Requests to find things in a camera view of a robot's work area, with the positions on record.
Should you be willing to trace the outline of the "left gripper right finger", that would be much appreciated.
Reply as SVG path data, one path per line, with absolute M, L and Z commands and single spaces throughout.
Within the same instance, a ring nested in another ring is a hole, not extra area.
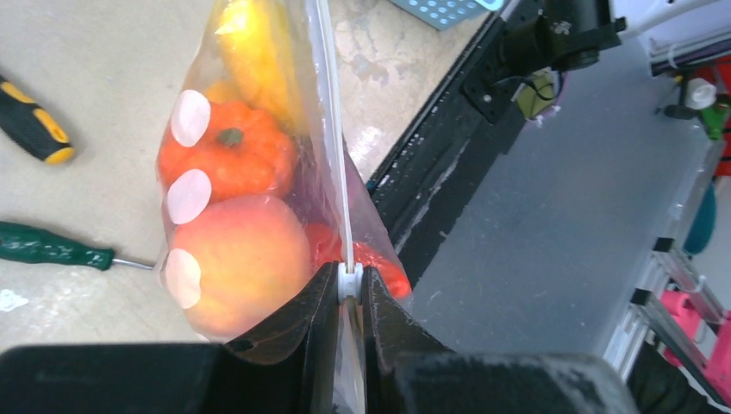
M 378 269 L 361 282 L 365 345 L 365 411 L 416 413 L 419 374 L 428 358 L 452 350 L 427 332 L 389 293 Z

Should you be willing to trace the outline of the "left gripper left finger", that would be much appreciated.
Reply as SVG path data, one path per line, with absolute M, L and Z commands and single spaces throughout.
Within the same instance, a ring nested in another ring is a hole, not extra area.
M 230 413 L 329 413 L 338 333 L 338 266 L 326 263 L 289 302 L 225 343 Z

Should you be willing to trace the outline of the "yellow mango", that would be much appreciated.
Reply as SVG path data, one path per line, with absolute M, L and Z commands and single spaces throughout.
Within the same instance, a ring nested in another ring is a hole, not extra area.
M 222 59 L 240 95 L 292 135 L 308 133 L 289 19 L 279 1 L 231 1 L 216 24 Z

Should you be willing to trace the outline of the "clear zip top bag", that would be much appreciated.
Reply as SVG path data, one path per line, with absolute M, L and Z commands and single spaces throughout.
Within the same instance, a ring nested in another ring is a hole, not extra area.
M 342 134 L 325 1 L 217 1 L 156 163 L 164 287 L 203 338 L 271 367 L 314 345 L 366 411 L 360 287 L 411 286 Z

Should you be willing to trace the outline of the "peach apple fruit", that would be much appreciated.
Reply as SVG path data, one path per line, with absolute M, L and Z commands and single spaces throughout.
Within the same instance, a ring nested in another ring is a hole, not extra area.
M 233 198 L 177 226 L 165 283 L 200 335 L 232 339 L 311 280 L 309 241 L 294 211 L 265 195 Z

